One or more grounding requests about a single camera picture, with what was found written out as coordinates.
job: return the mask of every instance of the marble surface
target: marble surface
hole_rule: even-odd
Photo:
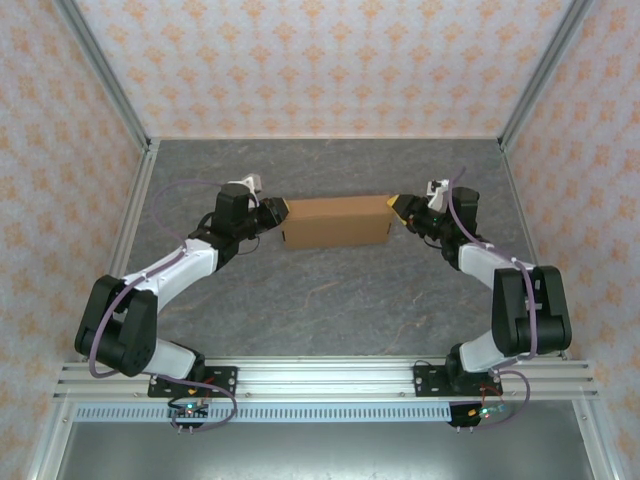
[[[176,241],[150,217],[154,193],[180,179],[262,177],[262,196],[313,198],[421,194],[433,178],[480,192],[478,231],[529,260],[498,145],[492,140],[164,140],[160,143],[128,272]],[[187,235],[213,210],[217,189],[167,192],[158,210]],[[253,248],[249,241],[241,251]],[[279,230],[176,297],[160,313],[161,338],[207,355],[442,355],[490,326],[491,292],[394,222],[388,244],[285,250]]]

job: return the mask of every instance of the white wall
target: white wall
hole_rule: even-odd
[[[573,346],[595,361],[628,478],[640,472],[640,9],[596,0],[510,152]]]
[[[569,0],[81,0],[151,136],[497,137]]]
[[[50,0],[0,4],[0,478],[22,479],[139,153]]]

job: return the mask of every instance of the black mounting plate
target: black mounting plate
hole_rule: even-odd
[[[210,378],[213,380],[208,383],[212,386],[224,388],[235,396],[238,385],[238,367],[204,367],[203,382]],[[147,395],[151,398],[203,398],[208,393],[209,398],[227,398],[226,395],[208,388],[198,388],[194,393],[190,393],[189,390],[193,390],[193,387],[158,379],[155,385],[149,383]]]
[[[482,385],[489,385],[502,393],[502,385],[494,383],[488,373],[465,373],[456,379],[456,385],[449,380],[444,365],[415,365],[413,386],[416,397],[478,397],[482,396]],[[486,390],[487,397],[497,396]]]

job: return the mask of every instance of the ventilation slot strip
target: ventilation slot strip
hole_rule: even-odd
[[[225,418],[231,407],[209,404],[207,416],[183,415],[180,421],[215,422]],[[163,404],[81,403],[76,422],[155,423],[171,418],[172,409]],[[240,403],[234,423],[358,423],[450,421],[447,402],[403,403]]]

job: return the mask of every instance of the table surface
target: table surface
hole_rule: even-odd
[[[480,193],[478,232],[529,260],[500,150],[493,140],[163,140],[128,272],[177,247],[150,218],[163,186],[198,178],[262,177],[264,196],[315,198],[423,194],[451,178]],[[217,188],[181,186],[158,205],[183,236],[215,205]],[[253,248],[243,242],[241,251]],[[389,242],[285,250],[279,230],[259,248],[202,279],[161,312],[161,338],[206,355],[443,355],[489,329],[491,292],[452,269],[399,222]]]
[[[571,402],[526,408],[473,434],[445,423],[231,423],[196,435],[168,423],[79,423],[58,479],[592,479]]]

